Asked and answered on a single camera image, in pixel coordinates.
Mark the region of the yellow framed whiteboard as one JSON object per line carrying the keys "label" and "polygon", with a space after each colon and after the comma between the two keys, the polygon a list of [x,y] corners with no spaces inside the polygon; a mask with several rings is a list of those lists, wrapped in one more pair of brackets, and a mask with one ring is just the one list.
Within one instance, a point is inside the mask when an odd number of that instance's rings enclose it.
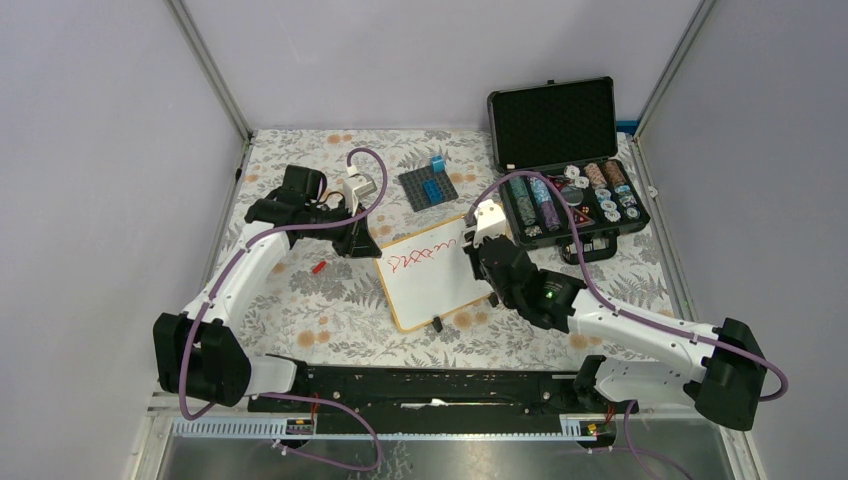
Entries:
{"label": "yellow framed whiteboard", "polygon": [[459,215],[381,246],[375,265],[399,331],[422,328],[493,292],[474,278],[462,249],[464,230]]}

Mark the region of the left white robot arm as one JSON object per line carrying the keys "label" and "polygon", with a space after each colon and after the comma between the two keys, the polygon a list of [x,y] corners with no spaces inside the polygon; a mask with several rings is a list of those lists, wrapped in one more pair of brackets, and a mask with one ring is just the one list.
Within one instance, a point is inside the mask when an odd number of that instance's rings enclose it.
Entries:
{"label": "left white robot arm", "polygon": [[271,393],[288,411],[309,401],[310,385],[295,361],[249,356],[237,334],[271,270],[304,238],[327,241],[343,258],[378,258],[362,197],[376,191],[373,178],[348,166],[342,197],[321,201],[325,175],[286,168],[280,186],[247,210],[245,225],[225,262],[180,313],[163,313],[153,326],[160,387],[185,398],[234,406],[247,396]]}

